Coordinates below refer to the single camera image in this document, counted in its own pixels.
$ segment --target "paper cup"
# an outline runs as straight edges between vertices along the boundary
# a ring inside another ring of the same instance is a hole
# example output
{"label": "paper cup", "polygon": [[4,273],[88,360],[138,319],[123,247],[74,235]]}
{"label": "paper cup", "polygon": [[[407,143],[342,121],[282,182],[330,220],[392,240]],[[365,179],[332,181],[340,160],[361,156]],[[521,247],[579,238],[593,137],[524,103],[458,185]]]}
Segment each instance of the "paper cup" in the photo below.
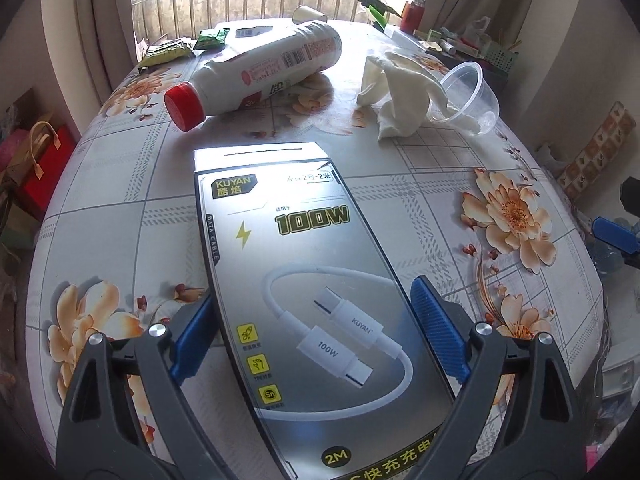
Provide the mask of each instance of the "paper cup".
{"label": "paper cup", "polygon": [[305,22],[312,22],[313,20],[320,20],[321,22],[326,23],[326,14],[323,14],[319,10],[312,9],[311,7],[307,7],[306,5],[299,5],[296,7],[296,10],[293,11],[291,20],[296,25]]}

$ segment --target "barcode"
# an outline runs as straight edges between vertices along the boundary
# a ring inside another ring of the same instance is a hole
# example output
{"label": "barcode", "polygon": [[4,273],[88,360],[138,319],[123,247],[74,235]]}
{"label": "barcode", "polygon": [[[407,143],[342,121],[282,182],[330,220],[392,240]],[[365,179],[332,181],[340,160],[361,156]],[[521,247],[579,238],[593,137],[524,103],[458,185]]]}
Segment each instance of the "barcode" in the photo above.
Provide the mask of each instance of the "barcode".
{"label": "barcode", "polygon": [[291,68],[292,66],[304,63],[306,61],[306,57],[305,53],[302,52],[302,49],[297,48],[296,50],[289,50],[282,54],[282,60],[287,68]]}

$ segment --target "cable packaging box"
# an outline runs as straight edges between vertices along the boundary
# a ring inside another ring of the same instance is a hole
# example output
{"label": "cable packaging box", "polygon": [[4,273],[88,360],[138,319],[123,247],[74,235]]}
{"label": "cable packaging box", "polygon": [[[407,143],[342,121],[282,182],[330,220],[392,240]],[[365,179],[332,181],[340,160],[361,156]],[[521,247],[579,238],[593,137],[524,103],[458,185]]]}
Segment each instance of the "cable packaging box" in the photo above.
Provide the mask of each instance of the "cable packaging box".
{"label": "cable packaging box", "polygon": [[339,168],[305,142],[196,150],[195,169],[225,345],[283,474],[406,471],[452,394]]}

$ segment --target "blue object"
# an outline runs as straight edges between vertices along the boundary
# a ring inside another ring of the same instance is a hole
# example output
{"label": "blue object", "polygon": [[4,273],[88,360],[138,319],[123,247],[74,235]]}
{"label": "blue object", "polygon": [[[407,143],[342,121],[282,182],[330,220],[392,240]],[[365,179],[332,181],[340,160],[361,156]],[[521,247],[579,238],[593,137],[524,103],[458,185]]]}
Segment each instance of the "blue object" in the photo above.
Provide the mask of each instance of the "blue object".
{"label": "blue object", "polygon": [[412,307],[440,366],[447,375],[464,384],[471,373],[466,362],[466,343],[444,310],[447,303],[462,311],[461,306],[444,301],[423,278],[416,278],[411,284]]}
{"label": "blue object", "polygon": [[196,374],[218,329],[213,301],[208,296],[174,345],[169,373],[178,385]]}
{"label": "blue object", "polygon": [[602,216],[593,221],[591,232],[598,240],[614,246],[623,253],[635,254],[640,251],[640,243],[635,234]]}

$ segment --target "red bottle cap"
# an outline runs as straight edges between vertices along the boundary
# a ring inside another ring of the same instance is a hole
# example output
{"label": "red bottle cap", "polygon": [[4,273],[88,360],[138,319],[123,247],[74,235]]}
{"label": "red bottle cap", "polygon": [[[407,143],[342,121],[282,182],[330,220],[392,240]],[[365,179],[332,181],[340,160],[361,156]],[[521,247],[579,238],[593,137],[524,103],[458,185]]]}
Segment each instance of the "red bottle cap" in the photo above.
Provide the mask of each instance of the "red bottle cap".
{"label": "red bottle cap", "polygon": [[195,128],[205,119],[198,94],[189,83],[180,83],[164,94],[166,110],[178,128],[184,132]]}

